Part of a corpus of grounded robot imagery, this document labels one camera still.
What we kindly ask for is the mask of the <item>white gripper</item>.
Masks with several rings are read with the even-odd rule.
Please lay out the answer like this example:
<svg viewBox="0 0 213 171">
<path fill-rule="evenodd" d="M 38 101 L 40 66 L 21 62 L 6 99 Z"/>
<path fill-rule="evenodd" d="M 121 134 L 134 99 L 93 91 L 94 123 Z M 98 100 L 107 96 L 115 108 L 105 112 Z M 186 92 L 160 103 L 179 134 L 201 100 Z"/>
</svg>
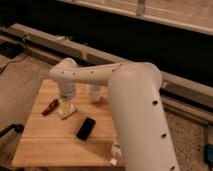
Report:
<svg viewBox="0 0 213 171">
<path fill-rule="evenodd" d="M 75 85 L 73 83 L 67 83 L 67 84 L 59 84 L 59 96 L 62 99 L 60 101 L 60 108 L 59 108 L 59 115 L 64 115 L 66 113 L 66 102 L 64 101 L 70 101 L 74 98 L 76 94 Z M 72 102 L 69 102 L 68 107 L 68 114 L 73 114 L 75 112 L 75 106 Z"/>
</svg>

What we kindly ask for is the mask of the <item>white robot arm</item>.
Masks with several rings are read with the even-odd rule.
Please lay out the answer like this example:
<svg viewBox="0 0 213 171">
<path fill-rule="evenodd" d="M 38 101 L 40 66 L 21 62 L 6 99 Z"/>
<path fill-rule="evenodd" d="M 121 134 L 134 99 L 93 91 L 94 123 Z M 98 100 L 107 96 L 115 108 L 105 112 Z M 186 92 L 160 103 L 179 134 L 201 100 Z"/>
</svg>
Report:
<svg viewBox="0 0 213 171">
<path fill-rule="evenodd" d="M 149 62 L 79 67 L 70 58 L 51 68 L 60 94 L 76 83 L 108 88 L 108 101 L 126 171 L 180 171 L 160 97 L 161 71 Z"/>
</svg>

